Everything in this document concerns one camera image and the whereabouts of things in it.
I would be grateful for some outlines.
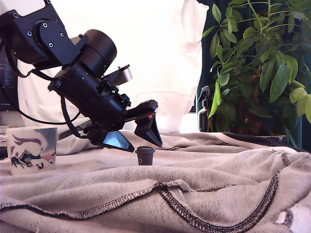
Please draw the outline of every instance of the spray nozzle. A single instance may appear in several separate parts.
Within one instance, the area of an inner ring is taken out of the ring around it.
[[[208,100],[210,95],[211,95],[212,91],[210,90],[210,87],[209,86],[205,86],[202,88],[202,91],[201,91],[201,95],[199,97],[199,102],[203,101],[203,100]]]

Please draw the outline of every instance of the dark green curtain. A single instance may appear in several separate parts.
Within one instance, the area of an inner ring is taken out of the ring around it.
[[[204,31],[209,29],[211,26],[217,24],[216,20],[214,19],[213,15],[212,15],[211,9],[213,7],[213,4],[216,4],[219,7],[219,9],[222,13],[223,19],[224,19],[226,9],[228,7],[228,4],[231,1],[232,0],[198,0],[199,3],[203,3],[203,4],[209,6],[209,11],[207,13],[207,19],[206,19]],[[260,8],[262,8],[262,10],[265,10],[265,7],[266,7],[265,4],[256,4],[256,11],[258,13],[260,13]],[[243,18],[250,18],[251,14],[252,14],[250,7],[240,8],[237,10],[241,13]],[[239,36],[242,37],[244,30],[250,26],[251,26],[251,21],[239,23],[239,33],[240,33]],[[214,62],[211,60],[211,57],[209,54],[209,47],[210,47],[210,43],[212,41],[213,36],[214,36],[214,34],[210,33],[209,35],[207,35],[206,37],[204,37],[202,39],[203,68],[202,68],[202,75],[201,75],[201,79],[200,79],[199,87],[198,87],[198,91],[197,91],[197,100],[198,100],[198,97],[200,96],[202,87],[204,87],[206,85],[214,84],[213,77],[215,75],[215,71],[210,72],[210,69],[211,69],[212,65],[214,64]],[[196,106],[197,106],[197,112],[202,109],[201,103],[197,102]],[[295,140],[296,140],[298,147],[303,148],[303,149],[308,150],[308,151],[311,151],[311,143],[308,142],[310,132],[311,132],[311,125],[309,124],[309,122],[305,116],[301,117],[298,120],[296,132],[295,132]]]

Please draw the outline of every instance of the ceramic mug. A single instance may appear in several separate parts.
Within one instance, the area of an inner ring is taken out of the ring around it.
[[[55,168],[57,128],[9,128],[0,137],[6,140],[11,175]]]

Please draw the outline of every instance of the small black cup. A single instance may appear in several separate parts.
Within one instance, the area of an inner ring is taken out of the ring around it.
[[[137,153],[139,166],[152,166],[155,152],[152,147],[137,147],[135,152]]]

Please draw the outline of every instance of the black cable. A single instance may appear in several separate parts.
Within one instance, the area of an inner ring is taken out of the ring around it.
[[[2,51],[2,48],[3,48],[3,43],[0,42],[0,53],[1,53],[1,51]],[[31,73],[33,73],[33,74],[35,74],[35,75],[38,75],[38,74],[41,75],[41,74],[43,74],[43,73],[42,73],[41,71],[39,71],[39,70],[32,69],[31,71],[29,71],[29,72],[27,73],[27,76],[23,75],[23,74],[19,71],[19,69],[17,68],[17,66],[16,66],[16,64],[15,64],[13,58],[12,58],[11,50],[9,50],[9,53],[7,52],[7,49],[6,49],[5,51],[6,51],[7,54],[9,54],[9,55],[7,55],[7,58],[8,58],[8,62],[9,62],[9,64],[10,64],[11,68],[18,74],[18,76],[22,75],[22,76],[25,78],[25,77],[28,77]],[[35,121],[35,122],[38,122],[38,123],[41,123],[41,124],[48,124],[48,125],[66,125],[66,124],[67,124],[66,122],[59,122],[59,123],[57,123],[57,122],[47,122],[47,121],[37,120],[37,119],[35,119],[35,118],[32,118],[31,116],[28,116],[27,114],[25,114],[25,113],[23,113],[21,110],[19,110],[18,107],[16,107],[16,105],[10,100],[9,96],[5,93],[3,87],[4,87],[4,85],[2,85],[2,82],[0,81],[0,89],[1,89],[1,91],[2,91],[2,93],[3,93],[3,95],[7,98],[7,100],[10,102],[10,104],[13,106],[13,108],[15,108],[16,111],[18,111],[20,114],[22,114],[24,117],[28,118],[29,120],[32,120],[32,121]],[[81,114],[81,113],[78,112],[78,114],[77,114],[72,120],[70,120],[70,123],[73,122],[74,120],[76,120],[80,114]]]
[[[83,138],[83,139],[87,138],[85,135],[81,136],[79,134],[79,132],[77,131],[76,127],[74,127],[74,125],[70,121],[70,117],[68,115],[67,108],[66,108],[65,97],[61,96],[60,103],[62,105],[62,111],[63,111],[65,121],[66,121],[70,131],[73,133],[73,135],[75,135],[78,138]]]
[[[67,124],[66,122],[57,123],[57,122],[47,122],[47,121],[37,120],[37,119],[32,118],[31,116],[28,116],[27,114],[25,114],[21,110],[19,110],[19,108],[17,108],[16,105],[10,100],[9,96],[4,91],[4,88],[3,88],[3,85],[1,83],[1,81],[0,81],[0,89],[1,89],[1,91],[3,93],[3,95],[10,102],[10,104],[15,108],[15,110],[18,111],[20,114],[22,114],[24,117],[28,118],[29,120],[33,120],[35,122],[38,122],[38,123],[41,123],[41,124],[48,124],[48,125],[66,125]],[[70,122],[73,122],[74,120],[76,120],[80,114],[81,113],[78,112],[78,114],[72,120],[70,120]]]

